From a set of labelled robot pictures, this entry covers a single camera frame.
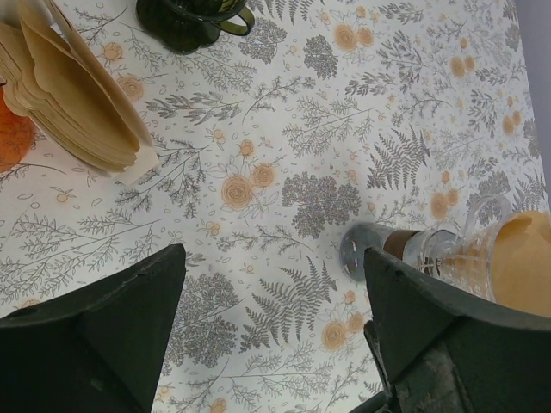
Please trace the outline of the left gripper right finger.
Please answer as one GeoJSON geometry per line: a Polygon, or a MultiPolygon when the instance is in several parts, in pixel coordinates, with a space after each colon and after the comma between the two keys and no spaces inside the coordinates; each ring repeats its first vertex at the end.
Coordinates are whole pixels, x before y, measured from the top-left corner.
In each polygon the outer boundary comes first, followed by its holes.
{"type": "Polygon", "coordinates": [[[550,320],[364,253],[364,335],[383,389],[366,412],[548,412],[550,320]]]}

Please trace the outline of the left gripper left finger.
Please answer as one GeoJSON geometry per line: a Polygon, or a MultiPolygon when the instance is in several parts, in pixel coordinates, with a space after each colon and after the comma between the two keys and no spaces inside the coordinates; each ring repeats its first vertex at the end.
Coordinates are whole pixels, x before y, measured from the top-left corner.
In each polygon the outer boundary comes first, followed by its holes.
{"type": "Polygon", "coordinates": [[[1,319],[3,412],[149,412],[186,275],[181,244],[1,319]]]}

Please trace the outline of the clear glass dripper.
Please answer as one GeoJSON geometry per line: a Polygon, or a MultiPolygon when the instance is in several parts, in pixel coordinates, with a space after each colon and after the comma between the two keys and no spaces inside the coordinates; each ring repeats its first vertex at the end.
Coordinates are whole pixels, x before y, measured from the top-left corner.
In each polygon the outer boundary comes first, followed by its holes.
{"type": "Polygon", "coordinates": [[[444,220],[427,231],[418,270],[476,297],[495,302],[492,250],[501,227],[512,218],[502,194],[485,195],[470,208],[465,223],[444,220]]]}

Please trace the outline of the glass coffee carafe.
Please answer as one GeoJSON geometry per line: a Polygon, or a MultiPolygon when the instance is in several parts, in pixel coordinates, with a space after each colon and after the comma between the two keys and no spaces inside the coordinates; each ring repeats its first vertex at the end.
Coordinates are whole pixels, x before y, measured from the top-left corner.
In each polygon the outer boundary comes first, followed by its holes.
{"type": "Polygon", "coordinates": [[[437,256],[459,238],[460,229],[451,221],[443,221],[424,230],[399,230],[387,225],[360,222],[345,232],[340,243],[339,261],[351,280],[363,283],[364,252],[376,247],[421,272],[431,274],[437,256]]]}

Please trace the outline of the brown paper coffee filter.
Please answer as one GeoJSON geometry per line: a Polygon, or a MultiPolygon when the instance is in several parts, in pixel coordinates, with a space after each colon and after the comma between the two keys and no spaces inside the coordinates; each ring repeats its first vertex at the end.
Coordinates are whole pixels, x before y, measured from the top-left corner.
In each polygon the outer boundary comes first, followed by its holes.
{"type": "Polygon", "coordinates": [[[550,316],[550,214],[515,214],[498,231],[491,254],[495,301],[517,311],[550,316]]]}

